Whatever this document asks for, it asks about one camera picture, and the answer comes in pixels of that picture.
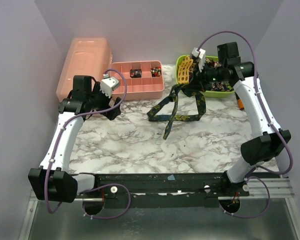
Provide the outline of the pink compartment tray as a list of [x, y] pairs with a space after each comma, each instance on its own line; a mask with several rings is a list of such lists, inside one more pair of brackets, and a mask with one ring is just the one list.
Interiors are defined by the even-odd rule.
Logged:
[[[154, 67], [161, 67], [161, 76], [152, 77], [150, 69]], [[152, 100], [162, 97], [165, 83], [163, 67], [160, 61], [114, 62], [111, 68], [121, 73], [110, 72], [110, 75], [120, 82], [120, 86], [112, 94], [114, 98], [122, 98], [125, 91], [127, 91], [125, 96], [126, 101]], [[131, 78], [131, 69], [141, 69], [142, 77]]]

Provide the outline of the pink translucent storage box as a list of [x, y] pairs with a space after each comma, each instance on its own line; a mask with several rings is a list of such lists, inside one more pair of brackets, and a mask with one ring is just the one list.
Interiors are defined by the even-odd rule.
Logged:
[[111, 61], [112, 52], [105, 38], [74, 38], [56, 89], [59, 101], [67, 98], [73, 89], [74, 76], [92, 76], [99, 82], [110, 67]]

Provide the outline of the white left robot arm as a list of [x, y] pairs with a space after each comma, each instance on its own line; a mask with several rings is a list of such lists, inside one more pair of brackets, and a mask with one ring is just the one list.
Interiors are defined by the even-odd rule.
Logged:
[[58, 122], [50, 147], [38, 168], [31, 168], [28, 179], [39, 200], [71, 203], [85, 192], [94, 198], [101, 185], [91, 174], [72, 176], [70, 157], [77, 135], [87, 117], [102, 114], [109, 120], [120, 115], [122, 99], [110, 106], [113, 91], [120, 86], [117, 78], [104, 74], [101, 81], [88, 75], [75, 75], [72, 90], [58, 105]]

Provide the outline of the orange handled screwdriver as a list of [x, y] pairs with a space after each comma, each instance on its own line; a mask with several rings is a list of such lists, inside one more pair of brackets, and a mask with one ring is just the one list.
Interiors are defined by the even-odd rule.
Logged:
[[242, 100], [240, 99], [240, 97], [239, 97], [239, 95], [237, 93], [235, 93], [235, 97], [236, 97], [237, 105], [238, 105], [239, 109], [241, 111], [243, 111], [245, 108], [244, 108], [244, 105], [242, 103]]

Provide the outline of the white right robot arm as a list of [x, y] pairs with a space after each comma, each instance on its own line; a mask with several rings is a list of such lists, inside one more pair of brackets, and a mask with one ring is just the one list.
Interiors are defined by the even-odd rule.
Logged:
[[237, 192], [256, 168], [260, 168], [278, 156], [291, 139], [289, 130], [283, 130], [276, 121], [263, 95], [260, 79], [255, 73], [255, 64], [242, 62], [236, 42], [217, 46], [220, 67], [205, 65], [206, 52], [194, 48], [190, 54], [198, 61], [190, 85], [204, 86], [207, 83], [228, 81], [241, 99], [246, 111], [252, 139], [240, 146], [240, 158], [226, 170], [220, 180], [220, 191], [231, 196]]

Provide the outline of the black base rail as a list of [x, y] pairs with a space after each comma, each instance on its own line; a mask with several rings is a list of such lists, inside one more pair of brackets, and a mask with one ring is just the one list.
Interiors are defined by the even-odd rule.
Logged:
[[37, 169], [28, 179], [39, 200], [44, 199], [47, 184], [48, 200], [72, 203], [82, 200], [89, 215], [106, 209], [130, 208], [217, 208], [237, 211], [239, 199], [252, 195], [246, 182], [229, 183], [224, 173], [163, 174], [69, 174]]

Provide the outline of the aluminium extrusion rail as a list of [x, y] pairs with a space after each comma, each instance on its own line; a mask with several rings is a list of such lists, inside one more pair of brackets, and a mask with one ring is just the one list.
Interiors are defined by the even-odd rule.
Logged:
[[84, 202], [100, 202], [107, 199], [115, 200], [121, 197], [125, 198], [130, 194], [132, 199], [138, 197], [167, 198], [167, 197], [187, 197], [204, 199], [232, 200], [244, 198], [289, 198], [294, 195], [290, 181], [287, 178], [261, 178], [251, 176], [248, 182], [239, 184], [232, 190], [222, 190], [219, 186], [219, 177], [200, 178], [195, 180], [194, 176], [181, 176], [169, 180], [167, 178], [150, 178], [142, 180], [141, 175], [136, 175], [137, 180], [133, 180], [133, 175], [126, 175], [127, 179], [107, 178], [102, 181], [105, 188], [95, 191], [79, 193], [74, 200]]

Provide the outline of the rolled colourful tie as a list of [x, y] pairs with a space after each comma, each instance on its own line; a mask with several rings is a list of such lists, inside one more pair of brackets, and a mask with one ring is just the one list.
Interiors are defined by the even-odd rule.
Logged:
[[150, 73], [152, 77], [160, 77], [162, 75], [162, 69], [160, 66], [153, 67], [150, 69]]

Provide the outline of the green plastic bin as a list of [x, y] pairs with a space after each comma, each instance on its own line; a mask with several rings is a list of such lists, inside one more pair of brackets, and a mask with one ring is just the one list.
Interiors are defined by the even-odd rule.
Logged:
[[[178, 67], [180, 65], [180, 63], [183, 61], [183, 59], [186, 57], [187, 55], [181, 55], [178, 57], [178, 59], [176, 60], [176, 64], [175, 64], [175, 82], [176, 84], [178, 84]], [[226, 98], [229, 97], [230, 95], [234, 94], [235, 91], [233, 89], [233, 91], [230, 92], [218, 92], [218, 91], [208, 91], [206, 90], [203, 94], [206, 98]]]

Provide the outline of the yellow tie with beetles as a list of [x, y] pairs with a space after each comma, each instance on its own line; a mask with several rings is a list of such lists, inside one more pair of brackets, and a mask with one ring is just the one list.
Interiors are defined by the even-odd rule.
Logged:
[[185, 56], [177, 71], [178, 84], [188, 84], [190, 82], [190, 68], [193, 64], [193, 59], [190, 56]]

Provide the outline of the rolled dark floral tie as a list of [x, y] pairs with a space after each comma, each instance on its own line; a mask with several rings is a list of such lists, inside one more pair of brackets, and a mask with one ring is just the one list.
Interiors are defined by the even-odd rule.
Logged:
[[131, 78], [141, 78], [142, 77], [142, 70], [141, 69], [131, 69], [129, 71], [129, 75]]

